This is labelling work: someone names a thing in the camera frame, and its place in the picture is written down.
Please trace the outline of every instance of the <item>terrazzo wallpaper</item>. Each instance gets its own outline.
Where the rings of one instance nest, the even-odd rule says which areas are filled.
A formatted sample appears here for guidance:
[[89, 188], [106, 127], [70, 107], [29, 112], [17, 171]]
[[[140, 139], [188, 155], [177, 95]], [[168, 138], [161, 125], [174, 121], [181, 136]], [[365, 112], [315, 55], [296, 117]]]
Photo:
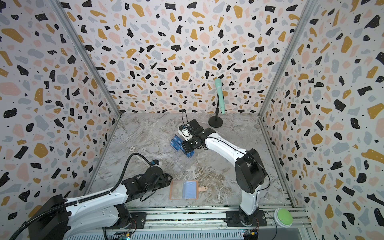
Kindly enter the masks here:
[[75, 1], [62, 6], [122, 112], [258, 112], [306, 0]]
[[0, 22], [0, 239], [9, 239], [50, 197], [84, 194], [118, 117], [45, 1], [0, 1]]
[[323, 1], [262, 120], [318, 239], [384, 239], [384, 1]]

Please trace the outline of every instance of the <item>round black stand base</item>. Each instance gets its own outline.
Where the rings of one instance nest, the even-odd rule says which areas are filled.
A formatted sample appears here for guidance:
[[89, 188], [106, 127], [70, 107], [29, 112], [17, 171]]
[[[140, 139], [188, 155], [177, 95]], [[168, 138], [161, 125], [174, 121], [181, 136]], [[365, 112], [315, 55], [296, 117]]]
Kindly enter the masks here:
[[208, 123], [211, 127], [221, 127], [223, 125], [223, 120], [220, 117], [212, 116], [209, 118]]

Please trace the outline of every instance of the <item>marble tabletop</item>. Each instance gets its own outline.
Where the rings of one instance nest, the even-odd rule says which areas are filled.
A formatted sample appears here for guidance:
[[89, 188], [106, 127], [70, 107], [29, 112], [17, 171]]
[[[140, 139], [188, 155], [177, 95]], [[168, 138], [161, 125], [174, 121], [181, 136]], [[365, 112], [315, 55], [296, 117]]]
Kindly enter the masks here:
[[[188, 120], [196, 119], [205, 129], [210, 127], [208, 119], [212, 114], [189, 113]], [[244, 148], [254, 148], [260, 154], [264, 167], [271, 178], [271, 186], [260, 192], [260, 204], [286, 203], [286, 195], [281, 187], [270, 153], [260, 129], [257, 115], [250, 113], [230, 113], [220, 115], [223, 126], [214, 129], [224, 139]], [[128, 202], [127, 207], [166, 207], [166, 206], [215, 206], [239, 205], [241, 189], [236, 183], [235, 168], [214, 151], [196, 149], [192, 158], [181, 151], [176, 152], [170, 140], [182, 125], [181, 114], [171, 113], [125, 113], [122, 115], [112, 142], [90, 192], [112, 187], [118, 181], [127, 157], [138, 152], [149, 161], [158, 159], [164, 172], [174, 180], [198, 180], [199, 187], [208, 190], [200, 192], [198, 199], [170, 200], [170, 188], [162, 188], [144, 202], [139, 199]], [[147, 164], [134, 156], [128, 164], [124, 179], [144, 173]], [[268, 185], [266, 178], [263, 187]]]

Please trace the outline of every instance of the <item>gooseneck stand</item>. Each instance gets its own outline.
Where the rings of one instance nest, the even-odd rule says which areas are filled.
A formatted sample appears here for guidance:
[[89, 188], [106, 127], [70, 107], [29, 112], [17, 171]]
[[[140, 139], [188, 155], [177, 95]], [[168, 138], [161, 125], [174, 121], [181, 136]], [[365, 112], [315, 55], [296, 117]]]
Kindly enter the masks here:
[[209, 118], [208, 123], [211, 127], [221, 127], [223, 125], [223, 120], [218, 116], [218, 94], [217, 94], [217, 106], [216, 106], [216, 115]]

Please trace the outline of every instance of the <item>terrazzo patterned wall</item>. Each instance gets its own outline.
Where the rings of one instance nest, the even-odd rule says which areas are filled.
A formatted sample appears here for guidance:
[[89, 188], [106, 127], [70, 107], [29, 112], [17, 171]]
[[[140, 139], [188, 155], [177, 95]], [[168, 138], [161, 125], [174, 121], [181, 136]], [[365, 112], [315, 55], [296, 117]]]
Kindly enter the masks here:
[[261, 116], [318, 239], [384, 239], [384, 1], [315, 7]]
[[0, 1], [0, 22], [0, 239], [9, 239], [50, 197], [84, 194], [118, 117], [45, 1]]
[[122, 112], [258, 112], [302, 0], [74, 1], [65, 12]]

